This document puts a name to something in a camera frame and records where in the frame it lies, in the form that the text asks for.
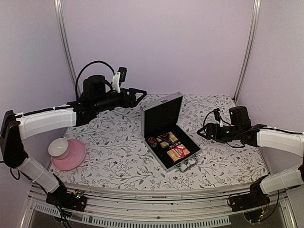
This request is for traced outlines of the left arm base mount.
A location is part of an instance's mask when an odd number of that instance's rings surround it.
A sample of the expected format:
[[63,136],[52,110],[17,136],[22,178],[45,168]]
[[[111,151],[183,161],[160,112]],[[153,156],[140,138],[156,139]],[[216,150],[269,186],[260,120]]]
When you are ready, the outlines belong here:
[[74,190],[69,193],[65,185],[60,185],[53,193],[48,192],[46,203],[59,208],[84,212],[87,197],[82,190]]

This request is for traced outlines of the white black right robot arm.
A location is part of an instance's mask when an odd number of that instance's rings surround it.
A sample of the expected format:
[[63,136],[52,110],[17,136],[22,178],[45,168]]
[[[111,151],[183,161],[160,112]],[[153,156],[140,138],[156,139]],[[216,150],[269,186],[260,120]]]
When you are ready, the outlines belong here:
[[249,207],[256,207],[264,196],[274,191],[286,190],[304,183],[304,133],[283,130],[265,124],[252,125],[247,108],[229,109],[230,121],[223,120],[220,110],[211,111],[215,123],[203,122],[197,134],[207,140],[229,144],[238,141],[258,148],[270,174],[256,180],[246,195]]

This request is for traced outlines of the aluminium poker case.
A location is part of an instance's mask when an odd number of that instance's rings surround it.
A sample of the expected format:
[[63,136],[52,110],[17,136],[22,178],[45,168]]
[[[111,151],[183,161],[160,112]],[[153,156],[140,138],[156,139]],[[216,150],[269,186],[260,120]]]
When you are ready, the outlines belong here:
[[177,125],[182,100],[183,94],[176,92],[140,108],[144,143],[166,172],[190,170],[197,165],[201,151]]

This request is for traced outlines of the black triangular all-in button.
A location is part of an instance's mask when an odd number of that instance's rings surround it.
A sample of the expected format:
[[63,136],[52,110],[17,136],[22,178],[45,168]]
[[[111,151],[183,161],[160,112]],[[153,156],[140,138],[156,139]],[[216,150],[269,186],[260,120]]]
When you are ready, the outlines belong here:
[[166,142],[166,143],[170,143],[171,142],[171,138],[170,138],[170,133],[165,133],[163,135],[160,135],[157,137],[157,140],[159,142]]

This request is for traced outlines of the red black poker chip stack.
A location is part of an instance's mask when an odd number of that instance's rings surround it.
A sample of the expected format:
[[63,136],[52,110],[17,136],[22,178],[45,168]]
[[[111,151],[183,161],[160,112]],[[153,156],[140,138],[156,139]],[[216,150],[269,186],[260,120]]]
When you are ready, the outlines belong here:
[[150,137],[148,139],[148,144],[154,148],[158,145],[158,141],[154,137]]

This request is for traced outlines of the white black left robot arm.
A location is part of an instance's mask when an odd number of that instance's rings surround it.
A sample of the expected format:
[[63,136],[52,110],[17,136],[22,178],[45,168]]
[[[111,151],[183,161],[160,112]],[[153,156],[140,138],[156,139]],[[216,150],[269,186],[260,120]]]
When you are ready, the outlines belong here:
[[0,129],[0,150],[4,164],[42,186],[60,206],[67,206],[71,197],[64,191],[64,184],[27,151],[28,148],[38,149],[37,146],[31,146],[30,142],[36,143],[61,129],[86,125],[104,111],[136,107],[147,92],[122,88],[126,71],[125,67],[120,67],[117,72],[113,72],[112,81],[106,80],[104,75],[89,76],[83,81],[82,93],[76,92],[75,101],[61,106],[27,113],[8,110]]

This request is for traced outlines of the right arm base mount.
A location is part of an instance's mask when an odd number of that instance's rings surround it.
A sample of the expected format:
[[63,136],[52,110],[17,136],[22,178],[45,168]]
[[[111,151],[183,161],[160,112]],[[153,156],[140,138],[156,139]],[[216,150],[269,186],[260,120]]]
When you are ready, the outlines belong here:
[[232,194],[228,197],[227,204],[233,212],[266,206],[270,198],[261,189],[250,189],[246,194]]

